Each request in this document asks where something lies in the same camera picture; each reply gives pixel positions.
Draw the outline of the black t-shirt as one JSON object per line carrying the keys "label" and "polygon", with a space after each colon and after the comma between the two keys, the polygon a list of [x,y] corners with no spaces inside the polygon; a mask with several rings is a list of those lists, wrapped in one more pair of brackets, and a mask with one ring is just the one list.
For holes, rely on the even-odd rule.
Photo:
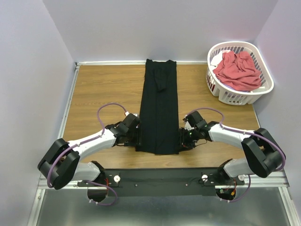
{"label": "black t-shirt", "polygon": [[137,152],[178,154],[179,116],[176,62],[146,60]]}

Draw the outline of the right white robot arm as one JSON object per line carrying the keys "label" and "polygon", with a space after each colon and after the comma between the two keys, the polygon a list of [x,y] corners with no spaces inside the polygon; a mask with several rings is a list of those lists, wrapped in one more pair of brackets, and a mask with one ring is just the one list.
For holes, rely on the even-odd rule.
{"label": "right white robot arm", "polygon": [[199,140],[221,142],[243,150],[243,158],[227,160],[208,176],[215,183],[225,185],[240,175],[266,178],[285,165],[284,152],[264,128],[243,130],[225,126],[222,121],[206,122],[197,110],[187,114],[183,121],[185,126],[180,128],[183,150],[195,148]]}

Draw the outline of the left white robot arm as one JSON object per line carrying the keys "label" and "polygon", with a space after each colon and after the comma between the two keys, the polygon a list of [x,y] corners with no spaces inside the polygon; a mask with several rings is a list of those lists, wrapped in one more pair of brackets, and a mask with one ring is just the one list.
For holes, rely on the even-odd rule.
{"label": "left white robot arm", "polygon": [[38,163],[38,170],[51,188],[65,187],[71,181],[96,180],[102,174],[97,162],[81,163],[84,158],[103,149],[134,142],[140,118],[126,113],[123,121],[107,125],[103,130],[82,139],[57,139]]}

